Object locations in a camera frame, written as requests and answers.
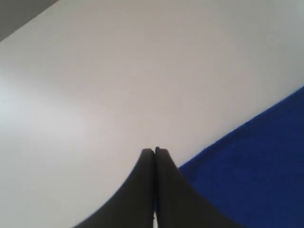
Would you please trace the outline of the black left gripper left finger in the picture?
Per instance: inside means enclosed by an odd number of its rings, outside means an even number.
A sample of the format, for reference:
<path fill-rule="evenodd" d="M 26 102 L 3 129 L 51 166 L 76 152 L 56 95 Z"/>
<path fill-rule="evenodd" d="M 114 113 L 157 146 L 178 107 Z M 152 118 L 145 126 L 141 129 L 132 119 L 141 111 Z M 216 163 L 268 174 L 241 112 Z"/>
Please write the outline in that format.
<path fill-rule="evenodd" d="M 78 228 L 152 228 L 155 203 L 155 157 L 142 150 L 117 192 Z"/>

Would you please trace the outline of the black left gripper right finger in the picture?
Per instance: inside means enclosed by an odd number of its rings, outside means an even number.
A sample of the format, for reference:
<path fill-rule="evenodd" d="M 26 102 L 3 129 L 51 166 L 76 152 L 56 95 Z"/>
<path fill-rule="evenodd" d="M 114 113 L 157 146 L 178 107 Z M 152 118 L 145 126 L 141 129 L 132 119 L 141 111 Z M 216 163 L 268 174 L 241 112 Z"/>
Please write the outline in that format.
<path fill-rule="evenodd" d="M 156 215 L 160 228 L 238 228 L 201 197 L 181 174 L 168 150 L 155 148 Z"/>

